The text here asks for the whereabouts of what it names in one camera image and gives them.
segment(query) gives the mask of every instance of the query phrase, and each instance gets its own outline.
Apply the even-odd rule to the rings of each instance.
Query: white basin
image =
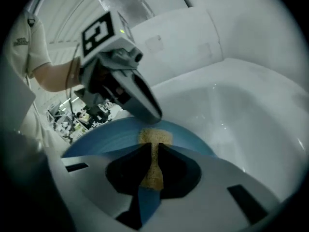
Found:
[[[164,119],[194,132],[281,201],[296,190],[309,145],[309,95],[300,86],[270,69],[227,58],[153,91]]]

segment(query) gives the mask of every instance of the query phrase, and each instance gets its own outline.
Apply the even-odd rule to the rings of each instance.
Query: logo on shirt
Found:
[[[23,37],[23,38],[18,38],[18,39],[14,42],[13,46],[27,45],[27,44],[29,44],[29,41],[27,41],[26,38]]]

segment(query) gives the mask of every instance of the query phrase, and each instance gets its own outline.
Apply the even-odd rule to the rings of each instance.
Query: yellow sponge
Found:
[[[140,184],[142,187],[154,189],[157,191],[161,191],[163,189],[163,176],[158,165],[158,146],[159,143],[172,145],[172,142],[172,134],[168,131],[153,128],[146,128],[140,131],[139,143],[151,143],[152,146],[152,162],[147,174]]]

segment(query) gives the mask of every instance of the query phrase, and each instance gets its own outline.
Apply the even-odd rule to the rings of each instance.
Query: black slot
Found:
[[[74,165],[66,166],[66,169],[68,170],[68,172],[73,172],[73,171],[80,170],[86,167],[88,167],[88,165],[83,162],[83,163],[77,163]]]
[[[227,190],[252,225],[267,216],[267,211],[242,185],[228,187]]]
[[[106,168],[106,177],[117,192],[136,195],[139,185],[151,165],[151,143],[112,161]]]
[[[164,144],[159,144],[158,164],[164,181],[161,199],[186,196],[196,187],[202,176],[201,168],[193,159]]]

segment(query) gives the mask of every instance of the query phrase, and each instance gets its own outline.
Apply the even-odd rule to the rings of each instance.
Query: blue bowl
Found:
[[[163,129],[173,135],[173,145],[216,156],[211,148],[198,136],[186,128],[162,120],[148,125],[135,117],[123,118],[100,126],[77,140],[63,157],[103,155],[104,153],[138,144],[138,135],[143,128]]]

